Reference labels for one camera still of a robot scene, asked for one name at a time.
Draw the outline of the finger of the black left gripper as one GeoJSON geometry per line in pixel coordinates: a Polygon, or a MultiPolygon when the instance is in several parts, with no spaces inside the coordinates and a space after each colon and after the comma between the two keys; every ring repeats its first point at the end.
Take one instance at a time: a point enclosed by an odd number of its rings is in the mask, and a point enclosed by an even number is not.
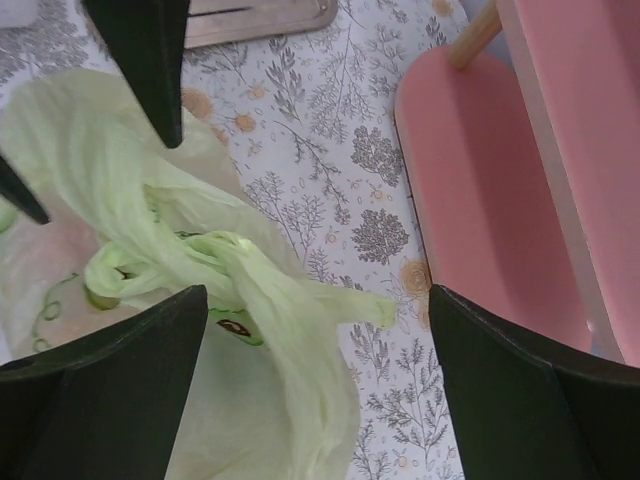
{"type": "Polygon", "coordinates": [[[85,0],[82,5],[158,137],[183,142],[181,72],[190,3],[85,0]]]}
{"type": "Polygon", "coordinates": [[[21,177],[11,167],[4,154],[0,156],[0,163],[1,195],[37,224],[48,224],[50,216],[21,177]]]}

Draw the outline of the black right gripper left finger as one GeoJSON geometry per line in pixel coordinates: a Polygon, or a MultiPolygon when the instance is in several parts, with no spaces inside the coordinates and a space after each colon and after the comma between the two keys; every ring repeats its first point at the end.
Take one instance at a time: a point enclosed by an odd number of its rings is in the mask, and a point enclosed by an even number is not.
{"type": "Polygon", "coordinates": [[[2,478],[164,478],[207,316],[192,286],[3,365],[2,478]]]}

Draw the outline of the green plastic grocery bag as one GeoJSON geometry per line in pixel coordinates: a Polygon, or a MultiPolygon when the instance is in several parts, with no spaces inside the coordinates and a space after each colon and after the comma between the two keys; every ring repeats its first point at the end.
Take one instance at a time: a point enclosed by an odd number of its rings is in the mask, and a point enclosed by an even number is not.
{"type": "Polygon", "coordinates": [[[25,83],[1,151],[49,211],[1,207],[5,479],[343,479],[360,399],[342,324],[383,296],[311,279],[190,113],[167,148],[126,82],[25,83]]]}

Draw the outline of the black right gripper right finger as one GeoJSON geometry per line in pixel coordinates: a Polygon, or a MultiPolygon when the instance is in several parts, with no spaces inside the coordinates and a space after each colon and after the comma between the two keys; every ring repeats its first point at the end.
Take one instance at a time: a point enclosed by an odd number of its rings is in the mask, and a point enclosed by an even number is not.
{"type": "Polygon", "coordinates": [[[430,289],[435,350],[468,479],[636,479],[639,371],[430,289]]]}

